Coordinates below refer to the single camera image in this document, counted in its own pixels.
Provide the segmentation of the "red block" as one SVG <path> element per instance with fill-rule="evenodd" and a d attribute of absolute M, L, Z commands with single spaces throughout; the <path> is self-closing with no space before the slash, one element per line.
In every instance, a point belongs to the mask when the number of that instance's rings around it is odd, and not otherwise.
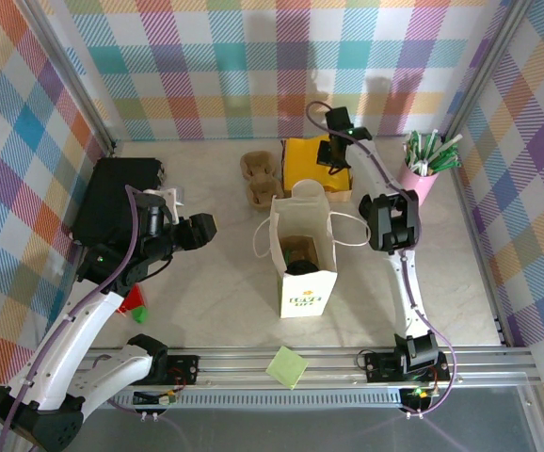
<path fill-rule="evenodd" d="M 146 306 L 146 302 L 144 299 L 142 289 L 140 285 L 137 283 L 133 286 L 129 294 L 126 296 L 126 298 L 124 299 L 124 301 L 118 308 L 118 312 L 120 314 L 125 314 L 127 312 L 133 311 L 134 309 L 138 307 L 145 307 L 145 306 Z"/>

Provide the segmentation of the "pink straw holder cup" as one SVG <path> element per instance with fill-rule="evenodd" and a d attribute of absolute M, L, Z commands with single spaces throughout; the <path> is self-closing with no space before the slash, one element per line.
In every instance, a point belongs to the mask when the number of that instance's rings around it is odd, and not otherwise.
<path fill-rule="evenodd" d="M 419 176 L 414 173 L 405 162 L 403 162 L 398 171 L 397 181 L 405 191 L 414 190 L 418 196 L 418 203 L 423 205 L 431 188 L 438 179 L 438 174 L 430 176 Z"/>

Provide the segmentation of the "black carry case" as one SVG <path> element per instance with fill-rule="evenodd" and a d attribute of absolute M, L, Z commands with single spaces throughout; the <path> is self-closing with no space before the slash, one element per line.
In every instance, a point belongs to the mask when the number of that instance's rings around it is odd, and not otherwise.
<path fill-rule="evenodd" d="M 163 180 L 163 164 L 155 158 L 101 158 L 71 226 L 72 239 L 86 247 L 129 241 L 132 219 L 125 187 L 157 189 Z"/>

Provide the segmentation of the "aluminium side rail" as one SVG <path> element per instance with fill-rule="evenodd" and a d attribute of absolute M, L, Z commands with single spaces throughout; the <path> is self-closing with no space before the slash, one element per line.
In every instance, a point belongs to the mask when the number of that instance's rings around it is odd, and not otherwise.
<path fill-rule="evenodd" d="M 495 285 L 495 281 L 493 279 L 488 260 L 484 254 L 484 249 L 476 228 L 476 224 L 474 222 L 472 210 L 470 209 L 470 206 L 468 204 L 465 186 L 462 183 L 459 171 L 460 168 L 450 169 L 449 173 L 456 190 L 458 203 L 464 217 L 464 222 L 469 238 L 472 243 L 472 252 L 478 266 L 481 279 L 483 281 L 484 290 L 488 298 L 488 304 L 490 310 L 492 311 L 492 316 L 494 318 L 494 323 L 499 338 L 501 340 L 501 344 L 505 347 L 512 347 L 513 337 L 504 316 L 504 309 L 498 297 L 497 287 Z"/>

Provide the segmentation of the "white green paper cup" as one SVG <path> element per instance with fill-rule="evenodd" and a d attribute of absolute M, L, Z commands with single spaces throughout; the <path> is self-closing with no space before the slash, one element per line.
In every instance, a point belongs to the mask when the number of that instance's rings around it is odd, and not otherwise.
<path fill-rule="evenodd" d="M 304 179 L 294 184 L 291 194 L 293 198 L 299 199 L 318 199 L 325 198 L 324 187 L 315 180 Z"/>

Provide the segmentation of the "black plastic cup lid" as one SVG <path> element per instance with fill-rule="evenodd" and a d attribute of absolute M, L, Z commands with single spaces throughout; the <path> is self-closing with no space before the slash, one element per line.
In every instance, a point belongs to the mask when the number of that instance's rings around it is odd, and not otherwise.
<path fill-rule="evenodd" d="M 307 259 L 299 259 L 290 262 L 287 265 L 286 274 L 292 276 L 301 276 L 305 274 L 315 273 L 319 270 L 317 264 Z"/>

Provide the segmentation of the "aluminium frame post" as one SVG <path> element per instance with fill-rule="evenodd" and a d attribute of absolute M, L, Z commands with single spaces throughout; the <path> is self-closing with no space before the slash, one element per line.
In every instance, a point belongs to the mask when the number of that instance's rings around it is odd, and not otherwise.
<path fill-rule="evenodd" d="M 520 23 L 534 0 L 505 0 L 500 4 L 488 25 L 487 35 L 480 42 L 461 87 L 456 91 L 446 113 L 442 131 L 444 138 L 452 138 L 464 127 L 486 84 L 497 69 Z"/>
<path fill-rule="evenodd" d="M 105 154 L 113 156 L 116 149 L 115 140 L 106 129 L 95 104 L 89 98 L 78 72 L 73 67 L 67 52 L 51 27 L 39 1 L 14 0 L 14 3 L 36 34 L 37 40 L 44 48 L 47 56 L 52 60 L 53 67 L 56 69 L 64 86 L 71 93 L 88 125 L 92 128 L 97 141 L 104 148 Z"/>

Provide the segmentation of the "green sticky note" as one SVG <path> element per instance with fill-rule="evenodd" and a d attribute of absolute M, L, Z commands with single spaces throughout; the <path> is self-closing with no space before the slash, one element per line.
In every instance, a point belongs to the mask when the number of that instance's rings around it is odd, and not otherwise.
<path fill-rule="evenodd" d="M 309 362 L 288 347 L 282 346 L 266 368 L 268 376 L 275 379 L 281 385 L 293 390 Z"/>

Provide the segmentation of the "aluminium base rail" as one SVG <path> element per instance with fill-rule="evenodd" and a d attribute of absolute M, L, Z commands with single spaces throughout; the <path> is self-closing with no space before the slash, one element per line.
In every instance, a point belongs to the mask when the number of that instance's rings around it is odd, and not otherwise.
<path fill-rule="evenodd" d="M 275 347 L 173 348 L 177 355 L 197 355 L 196 389 L 279 390 L 282 385 L 266 373 Z M 539 371 L 527 348 L 456 347 L 457 368 L 451 368 L 454 387 L 535 385 Z M 356 364 L 356 347 L 296 347 L 308 362 L 298 389 L 363 388 L 369 383 Z"/>

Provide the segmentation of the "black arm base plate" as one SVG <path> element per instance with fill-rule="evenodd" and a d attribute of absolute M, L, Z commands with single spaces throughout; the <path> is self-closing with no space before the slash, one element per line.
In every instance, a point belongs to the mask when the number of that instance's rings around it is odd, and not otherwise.
<path fill-rule="evenodd" d="M 449 365 L 443 352 L 439 352 L 438 362 L 418 370 L 406 372 L 404 360 L 393 352 L 363 351 L 363 366 L 368 383 L 399 381 L 448 381 L 451 378 Z"/>
<path fill-rule="evenodd" d="M 197 382 L 200 357 L 198 355 L 168 355 L 166 384 L 192 386 Z"/>

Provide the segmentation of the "white paper takeout bag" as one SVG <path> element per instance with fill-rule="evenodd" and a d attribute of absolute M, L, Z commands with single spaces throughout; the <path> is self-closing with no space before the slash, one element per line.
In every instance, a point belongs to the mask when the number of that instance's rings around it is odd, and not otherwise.
<path fill-rule="evenodd" d="M 371 238 L 368 226 L 358 242 L 345 242 L 334 237 L 332 219 L 344 217 L 359 224 L 359 218 L 331 209 L 327 196 L 318 199 L 274 199 L 270 213 L 260 225 L 267 229 L 268 249 L 255 251 L 259 258 L 269 257 L 277 272 L 280 318 L 320 316 L 325 311 L 338 278 L 336 248 L 356 248 L 366 245 Z M 319 270 L 315 273 L 292 276 L 285 273 L 280 240 L 286 236 L 303 235 L 313 239 Z"/>

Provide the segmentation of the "brown pulp cup carrier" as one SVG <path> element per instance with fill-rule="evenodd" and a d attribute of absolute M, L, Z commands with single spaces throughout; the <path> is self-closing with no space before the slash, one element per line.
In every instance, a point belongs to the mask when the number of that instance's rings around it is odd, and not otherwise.
<path fill-rule="evenodd" d="M 284 197 L 278 178 L 279 167 L 271 152 L 255 151 L 243 154 L 240 169 L 247 181 L 248 203 L 254 209 L 269 210 L 274 199 Z"/>
<path fill-rule="evenodd" d="M 280 248 L 284 263 L 287 265 L 299 259 L 307 259 L 318 264 L 318 256 L 314 241 L 309 236 L 292 235 L 280 240 Z"/>

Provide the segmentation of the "small controller board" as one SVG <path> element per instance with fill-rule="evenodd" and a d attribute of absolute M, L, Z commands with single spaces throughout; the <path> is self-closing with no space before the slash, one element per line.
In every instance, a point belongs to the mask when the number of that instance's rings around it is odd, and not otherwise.
<path fill-rule="evenodd" d="M 407 399 L 430 399 L 439 395 L 439 389 L 434 386 L 419 386 L 400 390 L 403 401 Z"/>
<path fill-rule="evenodd" d="M 150 394 L 145 392 L 134 392 L 134 405 L 172 405 L 178 400 L 174 391 L 167 391 L 162 394 Z"/>

